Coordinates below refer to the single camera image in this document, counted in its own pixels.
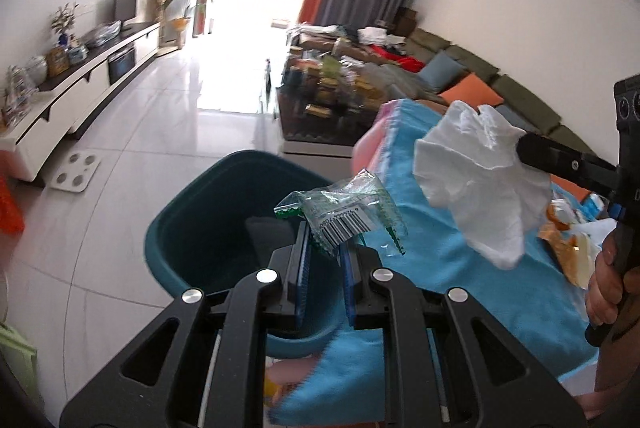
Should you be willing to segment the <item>right forearm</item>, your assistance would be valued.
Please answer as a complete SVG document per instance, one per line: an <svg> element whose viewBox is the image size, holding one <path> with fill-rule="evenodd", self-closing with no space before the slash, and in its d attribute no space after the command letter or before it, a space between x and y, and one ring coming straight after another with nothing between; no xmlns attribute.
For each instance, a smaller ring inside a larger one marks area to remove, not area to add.
<svg viewBox="0 0 640 428"><path fill-rule="evenodd" d="M629 296L611 332L601 344L596 370L596 383L590 393L576 396L588 422L603 420L615 410L622 420L614 427L638 426L631 420L630 410L639 405L639 297Z"/></svg>

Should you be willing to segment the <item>right hand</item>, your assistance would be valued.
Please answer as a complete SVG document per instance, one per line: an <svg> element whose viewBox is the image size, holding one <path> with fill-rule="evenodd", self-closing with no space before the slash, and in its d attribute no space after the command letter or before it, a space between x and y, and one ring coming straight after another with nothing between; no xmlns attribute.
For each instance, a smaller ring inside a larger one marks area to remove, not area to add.
<svg viewBox="0 0 640 428"><path fill-rule="evenodd" d="M613 325L618 317L618 305L623 293L639 294L639 268L624 275L614 268L616 259L615 232L608 233L596 258L585 298L587 315L595 326Z"/></svg>

